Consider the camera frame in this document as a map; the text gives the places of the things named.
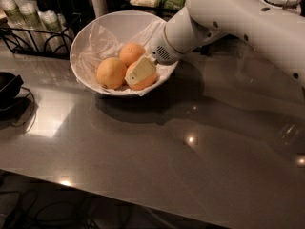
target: white robotic arm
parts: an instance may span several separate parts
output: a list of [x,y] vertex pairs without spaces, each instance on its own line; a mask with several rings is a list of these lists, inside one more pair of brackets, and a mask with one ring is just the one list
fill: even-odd
[[152,37],[149,51],[159,63],[172,64],[227,34],[249,43],[305,87],[305,18],[259,0],[186,0]]

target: screw hole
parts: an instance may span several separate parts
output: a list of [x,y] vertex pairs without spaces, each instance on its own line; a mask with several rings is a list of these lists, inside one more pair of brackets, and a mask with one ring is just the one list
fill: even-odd
[[265,8],[262,8],[261,11],[268,11],[270,8],[268,7],[265,7]]
[[298,73],[293,74],[294,79],[298,79]]

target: countertop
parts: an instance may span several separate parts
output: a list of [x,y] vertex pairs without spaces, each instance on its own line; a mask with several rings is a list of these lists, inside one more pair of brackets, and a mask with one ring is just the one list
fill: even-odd
[[302,88],[235,43],[118,98],[79,84],[69,60],[1,42],[0,71],[21,75],[35,111],[0,121],[0,169],[230,228],[303,228]]

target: orange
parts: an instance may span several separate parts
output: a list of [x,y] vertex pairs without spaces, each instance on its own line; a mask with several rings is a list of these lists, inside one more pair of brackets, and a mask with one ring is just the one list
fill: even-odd
[[[129,68],[127,69],[126,71],[126,74],[128,74],[136,65],[136,62],[133,62]],[[133,89],[133,90],[136,90],[136,91],[139,91],[139,90],[143,90],[147,87],[150,87],[155,81],[156,81],[156,78],[158,77],[158,74],[157,72],[151,74],[150,76],[148,76],[146,79],[136,83],[136,84],[128,84],[128,86]]]
[[118,58],[104,59],[98,66],[97,82],[106,89],[117,89],[125,83],[127,66]]
[[144,53],[145,48],[137,43],[127,43],[120,51],[119,58],[129,67],[133,62],[138,60]]

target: spice rack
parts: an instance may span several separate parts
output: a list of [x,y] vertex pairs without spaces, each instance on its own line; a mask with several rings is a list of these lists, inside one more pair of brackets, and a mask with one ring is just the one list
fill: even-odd
[[[11,28],[7,23],[0,25],[0,38],[12,53],[28,54],[36,56],[53,57],[60,59],[70,59],[70,48],[74,36],[80,31],[81,14],[75,13],[71,22],[61,32],[25,30]],[[43,50],[39,50],[37,42],[34,39],[35,34],[42,34],[47,39],[44,43]],[[60,41],[57,48],[50,48],[52,40]]]

